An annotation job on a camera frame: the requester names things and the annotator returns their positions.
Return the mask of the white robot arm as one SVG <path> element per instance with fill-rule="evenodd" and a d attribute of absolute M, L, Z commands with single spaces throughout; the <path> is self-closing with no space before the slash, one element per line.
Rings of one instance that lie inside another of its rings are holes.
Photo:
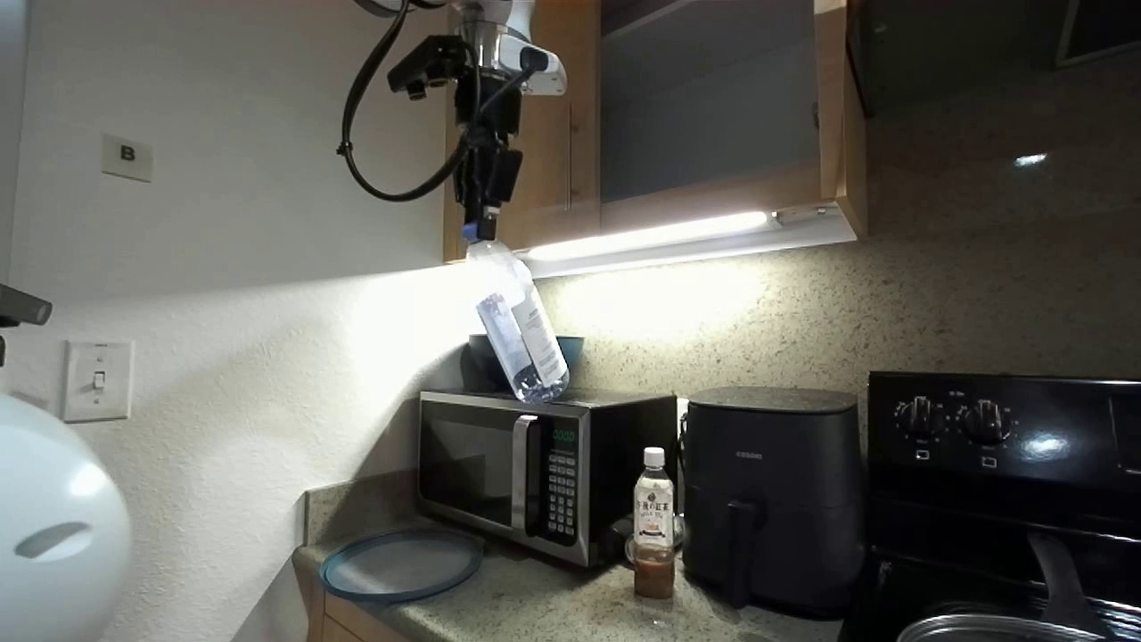
<path fill-rule="evenodd" d="M 515 146 L 519 133 L 523 97 L 565 97 L 566 66 L 557 48 L 533 36 L 535 0 L 357 0 L 366 14 L 386 17 L 390 27 L 363 57 L 351 82 L 339 155 L 354 180 L 386 199 L 420 199 L 443 180 L 454 180 L 462 208 L 462 234 L 492 240 L 497 216 L 509 204 L 523 153 Z M 386 53 L 404 32 L 411 11 L 455 11 L 455 27 L 424 36 L 399 65 L 390 66 L 390 89 L 420 98 L 434 86 L 454 86 L 459 140 L 434 173 L 415 187 L 382 187 L 363 179 L 354 155 L 354 120 L 366 86 L 373 82 Z"/>

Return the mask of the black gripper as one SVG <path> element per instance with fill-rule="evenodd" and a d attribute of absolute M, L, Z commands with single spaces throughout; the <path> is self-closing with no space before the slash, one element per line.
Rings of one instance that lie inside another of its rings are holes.
<path fill-rule="evenodd" d="M 515 196 L 519 149 L 519 86 L 516 78 L 468 74 L 455 89 L 455 120 L 462 126 L 454 173 L 468 227 L 492 227 L 500 208 Z"/>

